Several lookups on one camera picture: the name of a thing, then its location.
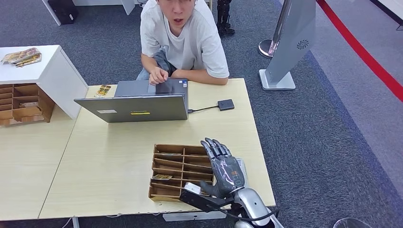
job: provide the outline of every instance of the gray carpet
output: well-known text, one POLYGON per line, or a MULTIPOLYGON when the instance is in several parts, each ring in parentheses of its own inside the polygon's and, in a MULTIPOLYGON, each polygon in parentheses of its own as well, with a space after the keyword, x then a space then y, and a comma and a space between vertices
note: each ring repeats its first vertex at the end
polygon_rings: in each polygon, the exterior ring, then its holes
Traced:
MULTIPOLYGON (((60 44, 90 85, 134 79, 141 70, 140 8, 80 7, 74 25, 57 27, 37 1, 3 1, 0 47, 60 44)), ((257 44, 271 37, 279 15, 275 0, 233 1, 233 37, 222 43, 231 77, 244 77, 284 227, 330 228, 355 217, 376 227, 399 228, 403 202, 316 60, 309 53, 291 71, 295 91, 264 92, 258 70, 268 61, 257 44), (263 15, 270 25, 261 22, 263 15)), ((66 219, 3 222, 6 228, 58 228, 66 219)), ((231 219, 165 223, 154 215, 81 218, 81 228, 223 227, 231 219)))
MULTIPOLYGON (((371 55, 402 84, 403 32, 395 30, 396 22, 368 0, 327 2, 371 55)), ((319 6, 316 26, 312 53, 403 197, 403 103, 350 48, 319 6)))

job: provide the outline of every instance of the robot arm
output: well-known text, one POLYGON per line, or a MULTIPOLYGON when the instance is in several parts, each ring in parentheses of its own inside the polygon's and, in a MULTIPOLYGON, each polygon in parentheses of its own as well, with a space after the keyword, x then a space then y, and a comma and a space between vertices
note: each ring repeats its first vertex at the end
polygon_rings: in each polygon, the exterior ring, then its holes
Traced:
POLYGON ((238 218, 236 228, 271 227, 271 212, 263 203, 258 193, 245 188, 245 177, 235 157, 229 149, 217 140, 205 138, 201 141, 211 161, 211 168, 216 178, 214 186, 203 181, 200 187, 186 183, 181 193, 181 201, 190 204, 205 212, 220 210, 227 215, 238 218), (209 195, 202 195, 202 190, 209 195), (230 213, 221 209, 231 204, 230 213))

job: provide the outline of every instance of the black cable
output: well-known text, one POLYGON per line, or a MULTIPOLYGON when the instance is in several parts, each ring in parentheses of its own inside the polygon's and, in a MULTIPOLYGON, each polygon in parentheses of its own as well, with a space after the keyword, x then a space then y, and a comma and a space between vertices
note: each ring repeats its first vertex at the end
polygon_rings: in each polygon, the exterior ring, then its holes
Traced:
POLYGON ((221 209, 221 208, 217 208, 217 210, 221 211, 222 213, 224 213, 224 214, 226 214, 226 215, 228 215, 228 216, 230 216, 230 217, 233 217, 233 218, 236 218, 236 219, 239 219, 239 220, 243 220, 243 221, 247 221, 247 222, 253 222, 253 221, 263 220, 263 219, 266 219, 266 218, 268 218, 268 217, 274 215, 274 213, 278 213, 278 212, 280 211, 279 209, 275 209, 275 210, 273 210, 272 212, 270 212, 269 214, 267 214, 267 215, 265 215, 265 216, 262 216, 262 217, 259 217, 259 218, 242 218, 242 217, 239 217, 239 216, 230 214, 230 213, 226 212, 225 210, 223 210, 223 209, 221 209))
POLYGON ((194 112, 197 112, 197 111, 206 110, 206 109, 211 109, 211 108, 218 108, 218 105, 216 105, 216 106, 211 106, 211 107, 207 107, 207 108, 196 109, 196 110, 188 109, 188 113, 194 113, 194 112))

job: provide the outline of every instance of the wooden organizer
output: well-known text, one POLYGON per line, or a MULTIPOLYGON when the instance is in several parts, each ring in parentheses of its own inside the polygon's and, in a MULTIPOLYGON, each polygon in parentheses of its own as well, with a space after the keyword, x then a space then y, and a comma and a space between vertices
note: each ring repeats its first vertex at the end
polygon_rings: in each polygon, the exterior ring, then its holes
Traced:
POLYGON ((36 84, 0 85, 0 125, 45 120, 55 102, 36 84))
POLYGON ((200 181, 213 183, 210 159, 202 146, 157 144, 152 169, 153 177, 172 175, 169 180, 151 178, 148 197, 154 201, 180 202, 179 196, 187 182, 198 186, 200 181))

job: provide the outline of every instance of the red line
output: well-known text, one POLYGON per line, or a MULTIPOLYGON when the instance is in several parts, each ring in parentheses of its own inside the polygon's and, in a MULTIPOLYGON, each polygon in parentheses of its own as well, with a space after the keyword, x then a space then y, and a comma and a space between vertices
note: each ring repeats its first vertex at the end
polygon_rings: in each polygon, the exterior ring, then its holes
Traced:
POLYGON ((342 23, 339 17, 333 12, 325 0, 317 0, 317 3, 325 12, 327 17, 344 37, 351 48, 357 55, 367 64, 367 66, 384 82, 384 84, 391 90, 391 92, 403 102, 403 86, 393 78, 375 59, 371 54, 358 42, 358 40, 351 34, 347 27, 342 23))

